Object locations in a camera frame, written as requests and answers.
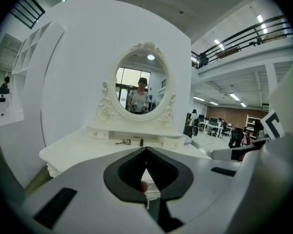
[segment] person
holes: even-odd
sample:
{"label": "person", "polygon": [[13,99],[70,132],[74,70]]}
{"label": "person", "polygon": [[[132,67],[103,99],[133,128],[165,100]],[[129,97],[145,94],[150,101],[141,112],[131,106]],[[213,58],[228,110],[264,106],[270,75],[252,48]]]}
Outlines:
{"label": "person", "polygon": [[196,110],[194,109],[193,111],[192,111],[192,115],[191,115],[191,117],[190,117],[190,123],[189,123],[189,126],[191,127],[190,128],[190,138],[192,138],[192,130],[193,130],[193,127],[194,127],[194,121],[197,119],[197,113],[196,113]]}
{"label": "person", "polygon": [[132,90],[128,94],[127,105],[133,109],[134,114],[145,114],[147,113],[148,107],[145,103],[149,103],[148,94],[144,92],[147,86],[147,78],[141,77],[138,81],[138,89]]}
{"label": "person", "polygon": [[10,83],[10,77],[7,76],[4,78],[4,83],[1,85],[1,87],[8,88],[9,83]]}

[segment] black metal railing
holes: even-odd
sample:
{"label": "black metal railing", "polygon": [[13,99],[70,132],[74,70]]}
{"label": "black metal railing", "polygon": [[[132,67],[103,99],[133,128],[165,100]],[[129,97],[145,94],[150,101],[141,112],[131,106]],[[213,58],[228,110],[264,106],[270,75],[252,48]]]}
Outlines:
{"label": "black metal railing", "polygon": [[244,48],[286,38],[289,35],[293,35],[293,29],[286,18],[284,16],[273,17],[234,34],[199,55],[192,51],[192,67],[199,69],[214,60],[240,52]]}
{"label": "black metal railing", "polygon": [[166,79],[162,81],[162,88],[166,87]]}
{"label": "black metal railing", "polygon": [[10,13],[31,29],[45,11],[36,0],[18,0]]}

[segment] fluorescent light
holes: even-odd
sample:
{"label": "fluorescent light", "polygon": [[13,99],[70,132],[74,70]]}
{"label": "fluorescent light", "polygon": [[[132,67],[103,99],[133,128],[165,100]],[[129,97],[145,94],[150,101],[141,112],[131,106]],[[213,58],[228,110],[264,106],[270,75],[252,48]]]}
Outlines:
{"label": "fluorescent light", "polygon": [[222,50],[225,50],[224,46],[223,46],[222,44],[220,44],[220,41],[219,41],[219,40],[215,39],[214,42],[215,42],[216,44],[219,44],[218,46],[219,46]]}
{"label": "fluorescent light", "polygon": [[[263,22],[263,21],[264,21],[264,20],[262,19],[262,16],[261,16],[261,15],[258,15],[258,16],[257,16],[257,19],[258,19],[259,22]],[[262,26],[262,29],[263,29],[264,34],[267,34],[268,31],[267,31],[267,29],[266,29],[265,24],[263,23],[261,26]]]}
{"label": "fluorescent light", "polygon": [[201,100],[201,101],[205,101],[204,99],[201,99],[201,98],[195,97],[195,96],[193,96],[193,99],[198,99],[198,100]]}
{"label": "fluorescent light", "polygon": [[262,19],[262,16],[261,15],[258,15],[257,16],[257,19],[258,19],[259,22],[263,22],[263,19]]}
{"label": "fluorescent light", "polygon": [[194,57],[191,57],[191,60],[194,61],[194,62],[199,63],[199,61],[197,59],[195,59]]}
{"label": "fluorescent light", "polygon": [[154,59],[155,59],[155,56],[154,56],[154,55],[148,55],[147,58],[148,58],[149,60],[154,60]]}
{"label": "fluorescent light", "polygon": [[231,96],[232,98],[234,98],[235,100],[240,100],[235,94],[230,94],[230,96]]}

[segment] floor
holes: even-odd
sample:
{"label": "floor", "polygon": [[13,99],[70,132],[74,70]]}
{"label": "floor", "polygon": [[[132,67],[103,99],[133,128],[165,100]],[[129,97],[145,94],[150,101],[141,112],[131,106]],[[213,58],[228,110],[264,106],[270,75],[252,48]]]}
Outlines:
{"label": "floor", "polygon": [[201,131],[198,132],[197,136],[192,136],[192,145],[208,156],[210,156],[211,152],[214,150],[229,148],[229,141],[229,136],[221,136],[221,138],[216,138],[214,136],[204,134]]}
{"label": "floor", "polygon": [[51,179],[47,166],[44,166],[24,189],[5,163],[0,151],[0,190],[6,199],[13,201],[15,204],[21,205],[26,197]]}

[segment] office desk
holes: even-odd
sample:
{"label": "office desk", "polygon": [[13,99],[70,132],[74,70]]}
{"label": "office desk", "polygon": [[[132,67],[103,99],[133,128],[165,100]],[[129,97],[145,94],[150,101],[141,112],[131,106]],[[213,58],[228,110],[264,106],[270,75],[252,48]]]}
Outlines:
{"label": "office desk", "polygon": [[232,132],[232,130],[233,130],[233,127],[226,127],[226,128],[229,128],[230,129],[230,134],[229,134],[229,137],[231,137],[231,132]]}
{"label": "office desk", "polygon": [[209,126],[209,127],[212,127],[212,128],[218,128],[218,130],[217,130],[217,134],[216,134],[216,137],[218,136],[218,134],[219,134],[219,138],[220,138],[220,135],[221,135],[221,129],[223,129],[223,127],[219,127],[219,126],[214,126],[214,125],[210,125],[209,123],[207,123],[207,122],[200,122],[199,124],[204,124],[205,126],[204,126],[204,129],[203,129],[203,132],[205,131],[205,128],[206,128],[206,126]]}

